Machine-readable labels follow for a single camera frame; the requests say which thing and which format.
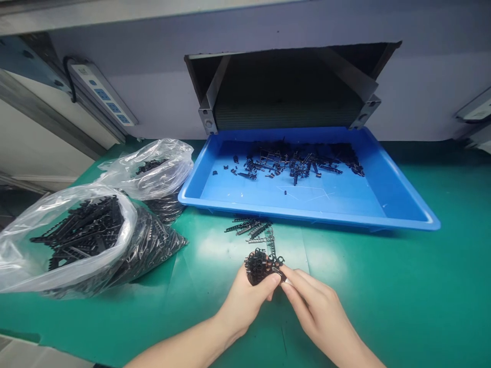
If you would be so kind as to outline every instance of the blue plastic tray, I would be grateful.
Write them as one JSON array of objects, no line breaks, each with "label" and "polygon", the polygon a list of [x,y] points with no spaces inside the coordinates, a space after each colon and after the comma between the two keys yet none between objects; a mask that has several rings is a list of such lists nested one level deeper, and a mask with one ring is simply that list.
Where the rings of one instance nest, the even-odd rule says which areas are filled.
[{"label": "blue plastic tray", "polygon": [[[258,171],[257,180],[235,176],[254,141],[285,139],[292,144],[351,143],[365,177],[355,175],[345,164],[336,175],[324,170],[299,179],[296,186],[285,170],[274,178]],[[179,201],[210,211],[221,210],[310,222],[367,227],[411,228],[435,231],[440,221],[367,128],[294,128],[221,131],[211,135],[179,193]]]}]

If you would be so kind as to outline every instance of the black plastic part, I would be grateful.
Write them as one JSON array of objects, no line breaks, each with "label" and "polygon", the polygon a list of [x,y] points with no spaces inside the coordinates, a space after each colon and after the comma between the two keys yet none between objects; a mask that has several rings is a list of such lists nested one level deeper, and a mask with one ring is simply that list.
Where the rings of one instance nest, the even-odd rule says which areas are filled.
[{"label": "black plastic part", "polygon": [[283,262],[283,257],[267,256],[264,249],[256,248],[244,260],[249,282],[255,286],[272,273],[278,273],[281,280],[286,281],[286,276],[279,269]]}]

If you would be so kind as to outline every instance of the forearm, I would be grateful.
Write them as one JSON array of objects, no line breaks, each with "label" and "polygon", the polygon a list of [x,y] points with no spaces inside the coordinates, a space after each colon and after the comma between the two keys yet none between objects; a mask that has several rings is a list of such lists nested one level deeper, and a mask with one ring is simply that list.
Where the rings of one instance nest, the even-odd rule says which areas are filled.
[{"label": "forearm", "polygon": [[357,336],[352,343],[346,345],[345,354],[326,354],[335,357],[332,362],[339,368],[385,368],[385,365]]},{"label": "forearm", "polygon": [[206,368],[235,340],[234,333],[212,317],[152,346],[126,368]]}]

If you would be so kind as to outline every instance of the power strip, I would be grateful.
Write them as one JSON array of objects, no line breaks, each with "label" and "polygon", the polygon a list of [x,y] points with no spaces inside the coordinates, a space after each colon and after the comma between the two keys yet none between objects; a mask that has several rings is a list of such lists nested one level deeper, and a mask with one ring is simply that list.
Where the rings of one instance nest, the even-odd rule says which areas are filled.
[{"label": "power strip", "polygon": [[128,106],[125,105],[93,63],[72,64],[72,68],[122,125],[134,126],[138,124],[138,120],[131,113]]}]

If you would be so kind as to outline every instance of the workbench surface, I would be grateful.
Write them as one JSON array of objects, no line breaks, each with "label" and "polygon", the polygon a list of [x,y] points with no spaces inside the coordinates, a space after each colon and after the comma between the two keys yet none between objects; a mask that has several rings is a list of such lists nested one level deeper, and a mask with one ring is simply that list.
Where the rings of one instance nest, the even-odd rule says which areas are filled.
[{"label": "workbench surface", "polygon": [[[204,141],[187,141],[196,158]],[[148,141],[114,146],[97,165]],[[433,233],[371,234],[273,219],[277,254],[338,293],[361,338],[391,367],[490,366],[491,155],[455,142],[383,146],[441,221]],[[121,367],[152,344],[212,316],[254,248],[224,233],[231,214],[187,208],[173,227],[189,239],[134,283],[88,300],[0,294],[0,333]],[[215,367],[321,367],[281,290]]]}]

